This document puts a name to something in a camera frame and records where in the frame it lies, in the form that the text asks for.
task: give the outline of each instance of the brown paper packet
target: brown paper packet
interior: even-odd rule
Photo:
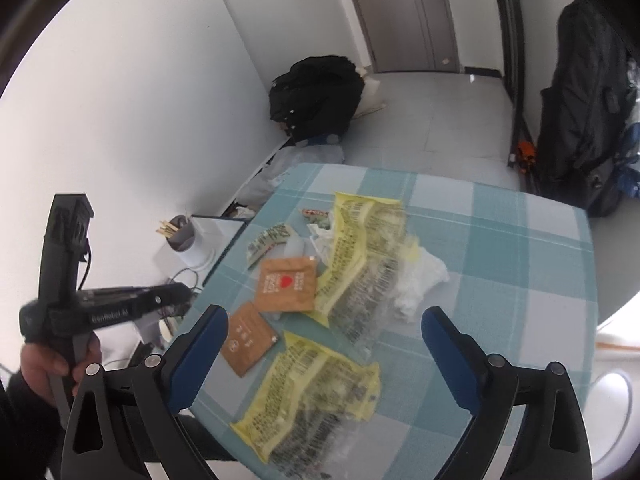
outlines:
[[[229,318],[229,334],[221,352],[233,371],[242,377],[277,340],[273,328],[247,301]]]
[[[255,306],[262,312],[309,312],[316,296],[315,258],[277,258],[260,264]]]

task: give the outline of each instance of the sleeve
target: sleeve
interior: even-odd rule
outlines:
[[[14,478],[43,479],[61,431],[56,409],[31,391],[20,372],[6,393],[0,388],[0,443],[8,450],[0,467],[15,471]]]

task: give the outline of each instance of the black backpack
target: black backpack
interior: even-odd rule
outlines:
[[[536,169],[542,196],[606,216],[622,196],[614,156],[631,104],[627,51],[604,17],[575,0],[558,19],[558,66],[542,91]]]
[[[346,57],[307,57],[273,81],[271,120],[285,125],[295,142],[347,131],[364,81]]]

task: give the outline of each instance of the white plastic bag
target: white plastic bag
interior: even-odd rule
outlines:
[[[424,295],[438,283],[448,281],[444,262],[418,246],[415,258],[400,260],[398,280],[392,293],[396,317],[412,322]]]
[[[339,144],[320,146],[285,146],[273,157],[271,163],[254,176],[240,190],[236,201],[259,210],[287,175],[287,171],[302,162],[342,164],[344,152]]]
[[[309,231],[311,231],[311,243],[318,253],[320,261],[326,266],[329,265],[331,259],[331,248],[334,246],[334,226],[330,229],[321,229],[316,224],[307,225]]]
[[[364,78],[364,88],[362,89],[362,95],[360,96],[360,103],[358,104],[356,111],[353,113],[354,119],[366,114],[377,112],[385,107],[385,104],[382,102],[382,98],[378,94],[379,88],[380,81],[369,76]]]

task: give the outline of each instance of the human hand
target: human hand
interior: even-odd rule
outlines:
[[[71,372],[76,382],[76,386],[74,386],[73,389],[74,396],[78,392],[78,383],[84,376],[84,370],[89,364],[100,362],[102,362],[100,340],[95,333],[92,333],[87,345],[85,358],[79,362]],[[69,365],[65,359],[55,350],[47,346],[37,343],[27,343],[22,347],[22,351],[20,352],[20,370],[22,371],[24,381],[28,384],[31,391],[46,400],[51,406],[55,406],[56,401],[53,398],[47,373],[63,377],[68,375]]]

